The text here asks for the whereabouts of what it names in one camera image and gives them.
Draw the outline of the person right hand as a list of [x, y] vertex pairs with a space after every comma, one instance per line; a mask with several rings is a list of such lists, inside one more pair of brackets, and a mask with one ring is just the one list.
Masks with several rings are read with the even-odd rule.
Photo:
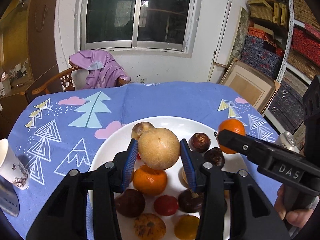
[[274, 208], [279, 214], [281, 220], [286, 219], [292, 226], [303, 228], [314, 212], [314, 209], [286, 211], [284, 206], [284, 185], [277, 191], [277, 199]]

